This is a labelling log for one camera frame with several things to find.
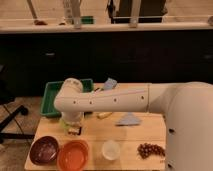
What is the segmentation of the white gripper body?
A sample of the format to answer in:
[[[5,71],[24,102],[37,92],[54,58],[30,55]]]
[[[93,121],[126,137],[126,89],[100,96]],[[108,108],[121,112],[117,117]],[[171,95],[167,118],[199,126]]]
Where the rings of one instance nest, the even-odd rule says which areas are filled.
[[[62,120],[66,125],[71,127],[81,127],[83,120],[82,112],[63,112]]]

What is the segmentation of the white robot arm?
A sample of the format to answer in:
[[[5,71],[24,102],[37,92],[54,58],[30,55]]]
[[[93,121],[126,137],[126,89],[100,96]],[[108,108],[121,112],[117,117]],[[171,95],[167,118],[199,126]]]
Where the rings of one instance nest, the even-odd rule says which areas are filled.
[[[144,83],[84,93],[68,78],[54,99],[67,122],[80,112],[151,112],[165,117],[165,171],[213,171],[213,85]]]

